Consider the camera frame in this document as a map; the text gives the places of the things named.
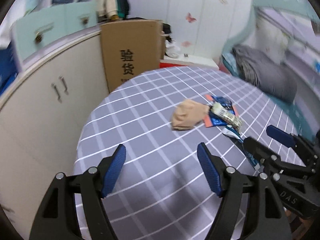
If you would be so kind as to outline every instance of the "butterfly sticker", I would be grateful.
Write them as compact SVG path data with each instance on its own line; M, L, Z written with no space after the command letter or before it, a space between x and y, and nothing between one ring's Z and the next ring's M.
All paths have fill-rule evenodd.
M192 43L190 41L184 41L183 43L181 43L181 46L185 48L190 47L191 45Z
M193 23L193 22L196 22L197 19L196 18L193 18L191 16L191 13L188 13L188 15L186 16L186 20L189 22L189 23Z

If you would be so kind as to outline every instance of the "grid tablecloth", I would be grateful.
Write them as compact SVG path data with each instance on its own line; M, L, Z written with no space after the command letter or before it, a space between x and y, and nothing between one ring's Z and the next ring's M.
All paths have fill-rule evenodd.
M204 142L228 166L257 175L243 153L221 133L201 123L193 130L172 131L170 119L184 99L206 104L205 94L230 98L243 120L242 137L252 136L279 153L282 160L301 160L266 135L272 124L295 133L288 116L265 94L241 79L220 71L173 67L145 72L112 92L91 113L77 148L74 174L97 166L122 143L127 159L113 193L103 200L119 240L203 240L221 199L210 191L197 161ZM233 238L240 236L246 211L243 195ZM90 239L83 206L76 196L79 225Z

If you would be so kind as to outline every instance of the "cabinet door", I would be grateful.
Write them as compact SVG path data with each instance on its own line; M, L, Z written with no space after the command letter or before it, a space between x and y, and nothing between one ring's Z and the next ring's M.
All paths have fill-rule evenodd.
M54 172L71 174L79 137L73 112L51 84L58 85L56 58L36 70L12 95L0 113L0 123L39 163ZM58 86L61 96L63 90Z
M17 232L29 239L33 219L55 176L0 125L0 203Z
M28 14L17 20L12 30L19 58L25 60L49 43L67 35L64 5ZM41 34L41 39L36 42L37 33Z
M69 3L65 5L67 34L97 25L95 2Z
M60 75L68 88L63 95L73 109L79 136L90 113L108 95L102 62L100 36L94 36L66 50L58 57Z

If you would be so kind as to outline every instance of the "cardboard box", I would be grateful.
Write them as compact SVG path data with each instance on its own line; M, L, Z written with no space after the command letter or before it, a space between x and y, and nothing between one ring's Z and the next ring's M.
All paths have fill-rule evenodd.
M101 50L109 92L139 74L159 68L162 23L128 20L101 25Z

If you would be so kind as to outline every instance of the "cabinet handle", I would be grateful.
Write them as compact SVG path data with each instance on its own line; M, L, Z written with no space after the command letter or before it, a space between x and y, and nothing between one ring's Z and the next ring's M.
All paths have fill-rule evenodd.
M87 25L88 22L89 22L89 17L82 17L81 18L81 22L82 22L83 25Z
M52 84L51 84L51 87L55 90L55 92L56 92L56 94L57 94L57 96L58 96L58 101L59 101L60 103L62 103L62 101L61 101L61 96L60 96L60 93L59 93L59 91L58 91L58 89L57 89L56 84L55 84L55 83L52 83Z
M68 92L68 87L67 87L66 80L64 79L63 76L59 76L59 79L61 80L61 82L62 82L62 84L63 84L63 86L64 86L64 92L65 92L65 94L68 95L69 92Z
M39 44L41 41L42 41L42 33L38 32L36 33L35 43Z

